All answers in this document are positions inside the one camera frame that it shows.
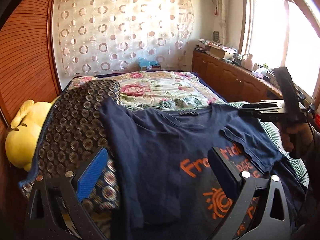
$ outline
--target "plush toy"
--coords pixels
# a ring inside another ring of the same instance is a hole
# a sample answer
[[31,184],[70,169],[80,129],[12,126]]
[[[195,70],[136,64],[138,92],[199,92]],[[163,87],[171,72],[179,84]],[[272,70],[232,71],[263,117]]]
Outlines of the plush toy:
[[30,171],[42,125],[55,100],[52,103],[27,100],[20,107],[5,140],[7,157],[14,166]]

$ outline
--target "navy blue t-shirt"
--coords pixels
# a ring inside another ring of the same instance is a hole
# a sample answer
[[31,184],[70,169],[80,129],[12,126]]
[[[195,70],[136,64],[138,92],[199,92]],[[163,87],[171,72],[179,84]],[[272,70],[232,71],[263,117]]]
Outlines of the navy blue t-shirt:
[[[209,166],[211,147],[257,178],[268,178],[283,158],[257,119],[239,117],[229,105],[210,104],[196,115],[132,113],[107,99],[100,116],[122,192],[121,212],[113,219],[115,239],[207,239],[232,204]],[[296,180],[278,166],[283,183],[283,176]],[[255,206],[253,199],[235,236],[245,232]]]

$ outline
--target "white wall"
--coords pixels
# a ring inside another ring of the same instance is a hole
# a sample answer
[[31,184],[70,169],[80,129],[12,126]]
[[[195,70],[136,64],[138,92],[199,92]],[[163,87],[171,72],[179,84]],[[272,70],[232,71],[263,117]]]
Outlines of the white wall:
[[242,29],[243,0],[229,0],[227,34],[229,45],[238,49]]
[[[212,39],[212,32],[215,30],[216,26],[214,22],[216,21],[215,5],[213,5],[212,0],[191,0],[195,20],[193,23],[193,32],[189,38],[189,44],[186,52],[186,63],[187,69],[189,71],[191,68],[193,48],[195,47],[199,38],[202,39]],[[72,77],[66,76],[63,70],[58,70],[58,76],[62,89],[68,84]]]

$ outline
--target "silver screw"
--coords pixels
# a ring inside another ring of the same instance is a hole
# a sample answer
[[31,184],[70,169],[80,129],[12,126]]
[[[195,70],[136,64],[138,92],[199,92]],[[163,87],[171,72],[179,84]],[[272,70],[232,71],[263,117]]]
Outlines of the silver screw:
[[43,176],[42,175],[38,175],[37,177],[36,177],[36,181],[41,181],[43,179]]
[[244,178],[250,178],[250,176],[251,176],[248,171],[243,171],[243,172],[241,172],[241,175],[242,175],[242,177],[244,177]]
[[73,171],[67,171],[67,172],[66,172],[66,177],[67,177],[67,178],[70,178],[70,177],[73,176],[73,174],[74,174]]
[[279,176],[277,176],[277,175],[272,175],[271,178],[276,182],[278,182],[280,180]]

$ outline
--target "person's hand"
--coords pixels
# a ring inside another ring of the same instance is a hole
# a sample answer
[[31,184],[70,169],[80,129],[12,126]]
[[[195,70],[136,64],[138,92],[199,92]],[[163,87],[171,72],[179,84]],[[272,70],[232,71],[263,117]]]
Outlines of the person's hand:
[[288,127],[286,130],[280,123],[277,123],[277,127],[280,131],[282,146],[287,152],[291,152],[293,150],[293,144],[290,142],[289,134],[296,133],[297,136],[300,136],[302,144],[305,147],[308,147],[313,140],[313,133],[307,123],[295,124]]

